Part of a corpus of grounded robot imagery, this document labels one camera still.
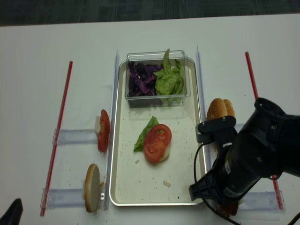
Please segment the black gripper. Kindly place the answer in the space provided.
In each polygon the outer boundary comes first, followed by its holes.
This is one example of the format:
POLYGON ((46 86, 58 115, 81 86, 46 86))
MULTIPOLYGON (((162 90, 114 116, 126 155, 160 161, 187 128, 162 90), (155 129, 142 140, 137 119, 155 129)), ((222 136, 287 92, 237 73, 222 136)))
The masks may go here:
POLYGON ((195 183, 190 185, 189 194, 191 200, 197 198, 216 200, 220 203, 234 203, 244 197, 244 193, 234 192, 230 189, 229 183, 232 178, 233 170, 227 173, 226 155, 230 147, 223 146, 227 143, 234 143, 237 136, 236 131, 217 131, 204 136, 204 142, 198 147, 194 162, 197 160, 197 155, 204 145, 214 142, 218 149, 218 156, 215 160, 213 167, 199 180, 196 178, 196 166, 194 166, 194 180, 195 183))

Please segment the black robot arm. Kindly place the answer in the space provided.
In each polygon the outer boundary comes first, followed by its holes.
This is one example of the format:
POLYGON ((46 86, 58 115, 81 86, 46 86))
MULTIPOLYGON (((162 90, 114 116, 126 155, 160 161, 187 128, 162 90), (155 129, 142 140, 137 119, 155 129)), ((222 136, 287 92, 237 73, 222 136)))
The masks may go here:
POLYGON ((196 126, 197 142, 201 146, 214 143, 218 155, 213 167, 189 187, 191 200, 234 203, 262 178, 282 173, 299 176, 299 116, 258 98, 254 113, 240 131, 235 124, 233 116, 223 116, 196 126))

